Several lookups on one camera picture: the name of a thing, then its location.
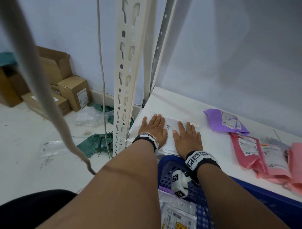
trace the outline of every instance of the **white wall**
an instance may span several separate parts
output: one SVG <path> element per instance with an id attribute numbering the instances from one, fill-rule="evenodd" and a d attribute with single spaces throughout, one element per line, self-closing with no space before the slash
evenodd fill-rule
<path id="1" fill-rule="evenodd" d="M 94 89 L 102 90 L 98 51 L 96 0 L 19 0 L 37 45 L 70 54 L 74 74 L 86 78 Z M 114 95 L 116 0 L 100 0 L 102 60 L 105 91 Z M 164 0 L 159 0 L 159 27 Z M 0 27 L 0 52 L 11 51 Z M 135 104 L 143 97 L 143 63 L 138 77 Z"/>
<path id="2" fill-rule="evenodd" d="M 156 85 L 302 137 L 301 1 L 180 4 Z"/>

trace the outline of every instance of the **cardboard box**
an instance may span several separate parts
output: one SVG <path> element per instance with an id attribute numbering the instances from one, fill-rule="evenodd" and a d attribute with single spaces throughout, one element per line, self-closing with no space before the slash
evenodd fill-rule
<path id="1" fill-rule="evenodd" d="M 56 104 L 58 105 L 60 111 L 62 112 L 62 115 L 66 115 L 67 113 L 69 113 L 70 107 L 67 99 L 63 98 L 62 96 L 54 92 L 51 92 L 51 94 L 54 100 L 56 101 Z M 29 109 L 41 115 L 42 117 L 48 119 L 46 113 L 44 112 L 40 103 L 36 100 L 36 97 L 33 95 L 33 93 L 28 93 L 26 95 L 23 95 L 22 98 Z"/>
<path id="2" fill-rule="evenodd" d="M 40 46 L 37 46 L 37 48 L 44 67 L 45 76 L 50 84 L 58 85 L 58 82 L 72 75 L 69 54 Z"/>
<path id="3" fill-rule="evenodd" d="M 51 88 L 51 90 L 52 90 L 54 93 L 57 93 L 58 95 L 61 95 L 59 86 L 51 84 L 51 85 L 50 85 L 50 88 Z"/>
<path id="4" fill-rule="evenodd" d="M 86 79 L 73 75 L 58 83 L 61 95 L 66 98 L 73 111 L 90 104 L 91 96 Z"/>
<path id="5" fill-rule="evenodd" d="M 10 84 L 3 68 L 0 67 L 0 103 L 8 107 L 14 107 L 21 102 L 21 98 Z"/>
<path id="6" fill-rule="evenodd" d="M 30 92 L 26 82 L 24 81 L 22 75 L 20 73 L 14 73 L 13 75 L 8 77 L 10 84 L 15 89 L 18 96 L 25 95 Z"/>

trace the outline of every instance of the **wristband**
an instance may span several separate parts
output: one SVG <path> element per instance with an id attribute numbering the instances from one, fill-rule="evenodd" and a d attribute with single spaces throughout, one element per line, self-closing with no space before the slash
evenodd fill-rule
<path id="1" fill-rule="evenodd" d="M 158 150 L 158 142 L 156 140 L 156 138 L 150 134 L 150 133 L 141 133 L 140 135 L 138 135 L 132 142 L 132 144 L 137 141 L 137 140 L 140 140 L 140 139 L 143 139 L 143 140 L 146 140 L 148 142 L 150 142 L 153 147 L 154 147 L 154 152 L 156 152 Z"/>
<path id="2" fill-rule="evenodd" d="M 197 170 L 200 166 L 206 163 L 215 165 L 220 168 L 220 166 L 216 162 L 215 157 L 205 151 L 191 151 L 186 156 L 185 164 L 187 167 L 188 175 L 196 184 L 199 183 L 197 178 Z"/>

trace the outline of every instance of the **blue basket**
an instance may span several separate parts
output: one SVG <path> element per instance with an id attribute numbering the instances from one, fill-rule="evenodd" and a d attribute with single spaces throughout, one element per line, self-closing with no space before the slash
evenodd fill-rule
<path id="1" fill-rule="evenodd" d="M 184 160 L 177 156 L 165 156 L 158 164 L 158 185 L 171 189 L 172 173 L 176 170 L 186 172 Z M 290 228 L 301 228 L 302 225 L 302 203 L 268 191 L 266 189 L 251 185 L 244 181 L 233 178 L 244 187 L 250 194 L 265 204 Z M 188 183 L 189 195 L 185 198 L 196 204 L 197 228 L 214 229 L 205 195 L 200 186 L 196 187 L 193 182 Z"/>

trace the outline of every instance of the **hand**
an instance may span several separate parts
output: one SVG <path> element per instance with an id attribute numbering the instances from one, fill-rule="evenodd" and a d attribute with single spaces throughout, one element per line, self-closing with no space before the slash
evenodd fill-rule
<path id="1" fill-rule="evenodd" d="M 160 149 L 167 141 L 168 132 L 166 129 L 164 129 L 165 125 L 165 118 L 162 117 L 161 114 L 153 115 L 150 122 L 147 124 L 147 117 L 145 116 L 143 118 L 142 125 L 140 127 L 140 130 L 138 131 L 138 135 L 141 133 L 150 133 L 152 134 L 157 142 L 158 142 L 158 148 Z"/>
<path id="2" fill-rule="evenodd" d="M 177 130 L 173 130 L 173 138 L 175 142 L 175 147 L 178 155 L 186 160 L 186 156 L 189 152 L 194 150 L 203 150 L 201 135 L 198 132 L 196 134 L 195 126 L 187 123 L 187 132 L 181 122 L 178 122 L 178 128 L 180 136 Z"/>

